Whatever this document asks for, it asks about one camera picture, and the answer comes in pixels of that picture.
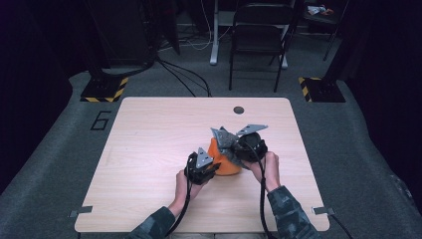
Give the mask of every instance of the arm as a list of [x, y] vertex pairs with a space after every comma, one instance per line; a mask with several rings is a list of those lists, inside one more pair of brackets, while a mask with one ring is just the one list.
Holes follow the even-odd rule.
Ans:
[[[279, 235], [282, 238], [320, 238], [301, 205], [289, 190], [281, 185], [279, 157], [273, 152], [267, 152], [261, 161], [265, 165], [267, 197], [276, 218]], [[243, 163], [252, 170], [260, 182], [262, 173], [258, 162], [243, 161]]]
[[[202, 185], [192, 185], [190, 191], [190, 200], [193, 200], [202, 189]], [[171, 225], [173, 225], [176, 217], [180, 215], [185, 203], [187, 193], [187, 179], [180, 170], [176, 175], [176, 190], [173, 202], [168, 207], [161, 207], [149, 217], [147, 217], [140, 225], [133, 229], [126, 239], [156, 239], [164, 238]]]

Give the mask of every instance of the dark wall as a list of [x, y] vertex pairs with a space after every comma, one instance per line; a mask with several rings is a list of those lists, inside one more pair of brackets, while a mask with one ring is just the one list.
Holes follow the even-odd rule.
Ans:
[[0, 191], [67, 105], [85, 70], [60, 1], [0, 1]]
[[144, 64], [149, 55], [149, 44], [143, 21], [148, 19], [140, 0], [86, 1], [109, 64], [111, 66]]
[[377, 1], [366, 46], [347, 81], [374, 144], [422, 211], [420, 1]]

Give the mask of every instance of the orange object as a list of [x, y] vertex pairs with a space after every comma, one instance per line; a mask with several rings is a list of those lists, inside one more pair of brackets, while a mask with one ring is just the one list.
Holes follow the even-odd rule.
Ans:
[[220, 168], [215, 172], [217, 175], [233, 175], [242, 169], [242, 167], [231, 162], [226, 155], [222, 154], [217, 146], [217, 139], [211, 138], [211, 144], [208, 148], [208, 155], [214, 158], [213, 164], [221, 163]]
[[333, 14], [334, 13], [334, 11], [332, 11], [331, 9], [326, 9], [326, 11], [324, 11], [324, 12], [321, 12], [321, 14], [323, 14], [323, 15], [325, 15], [325, 16], [327, 16], [327, 15], [331, 15], [331, 14]]

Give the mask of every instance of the person's right hand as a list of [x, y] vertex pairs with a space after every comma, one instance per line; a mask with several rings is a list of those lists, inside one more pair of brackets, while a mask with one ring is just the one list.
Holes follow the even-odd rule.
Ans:
[[[245, 166], [251, 169], [258, 182], [261, 183], [262, 172], [260, 164], [258, 162], [248, 162], [245, 160], [242, 160], [242, 162], [245, 164]], [[264, 158], [261, 159], [261, 163], [265, 168], [264, 175], [266, 178], [266, 190], [267, 192], [271, 192], [281, 186], [279, 174], [279, 157], [275, 153], [268, 151]]]

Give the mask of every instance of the chair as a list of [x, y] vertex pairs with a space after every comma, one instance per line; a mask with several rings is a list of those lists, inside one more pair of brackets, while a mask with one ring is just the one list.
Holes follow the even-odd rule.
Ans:
[[[344, 13], [347, 10], [349, 0], [300, 0], [298, 1], [298, 11], [299, 11], [299, 19], [305, 20], [308, 23], [314, 24], [316, 26], [320, 26], [325, 28], [329, 33], [329, 44], [328, 48], [326, 49], [325, 55], [323, 60], [325, 61], [329, 51], [331, 50], [332, 43], [337, 35], [338, 28], [341, 24], [341, 20], [343, 19]], [[311, 15], [308, 12], [309, 6], [320, 6], [324, 5], [327, 9], [331, 9], [333, 12], [329, 15], [323, 15], [321, 13], [317, 13]]]
[[293, 21], [294, 10], [286, 4], [250, 3], [238, 8], [233, 18], [232, 49], [230, 52], [230, 83], [232, 90], [233, 61], [236, 54], [272, 56], [271, 65], [275, 58], [279, 60], [276, 84], [280, 79], [282, 62], [285, 56], [286, 40], [292, 31], [281, 36], [280, 25], [290, 25]]

